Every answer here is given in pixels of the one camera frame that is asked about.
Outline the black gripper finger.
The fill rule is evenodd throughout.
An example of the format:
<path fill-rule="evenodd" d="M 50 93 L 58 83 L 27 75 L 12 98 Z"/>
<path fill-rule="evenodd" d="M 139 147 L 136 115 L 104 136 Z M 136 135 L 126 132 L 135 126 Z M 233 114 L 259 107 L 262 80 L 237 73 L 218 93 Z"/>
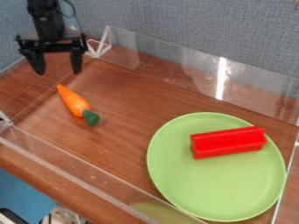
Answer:
<path fill-rule="evenodd" d="M 78 47 L 74 47 L 70 51 L 71 67 L 75 74 L 82 72 L 83 53 Z"/>
<path fill-rule="evenodd" d="M 46 73 L 46 61 L 44 61 L 44 55 L 42 52 L 28 52 L 27 55 L 28 62 L 32 66 L 34 71 L 39 75 L 44 75 Z"/>

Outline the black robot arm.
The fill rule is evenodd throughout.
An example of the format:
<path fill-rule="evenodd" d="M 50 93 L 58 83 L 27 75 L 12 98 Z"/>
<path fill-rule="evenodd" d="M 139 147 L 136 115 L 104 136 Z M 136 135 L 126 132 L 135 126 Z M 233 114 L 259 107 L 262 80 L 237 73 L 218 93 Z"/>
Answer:
<path fill-rule="evenodd" d="M 35 32 L 18 34 L 19 53 L 26 57 L 34 71 L 46 74 L 46 53 L 70 52 L 70 62 L 75 74 L 82 72 L 83 54 L 88 50 L 87 35 L 83 31 L 66 27 L 59 0 L 27 0 L 27 10 L 32 16 Z"/>

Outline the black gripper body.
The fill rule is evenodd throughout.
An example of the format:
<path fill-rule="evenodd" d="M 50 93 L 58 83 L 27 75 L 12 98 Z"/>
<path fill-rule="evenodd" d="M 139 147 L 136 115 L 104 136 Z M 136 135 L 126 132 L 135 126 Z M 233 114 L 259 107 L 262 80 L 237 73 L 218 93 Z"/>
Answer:
<path fill-rule="evenodd" d="M 15 41 L 19 44 L 19 52 L 30 53 L 60 53 L 79 48 L 83 52 L 88 50 L 87 35 L 78 30 L 66 28 L 58 39 L 40 38 L 36 31 L 18 34 Z"/>

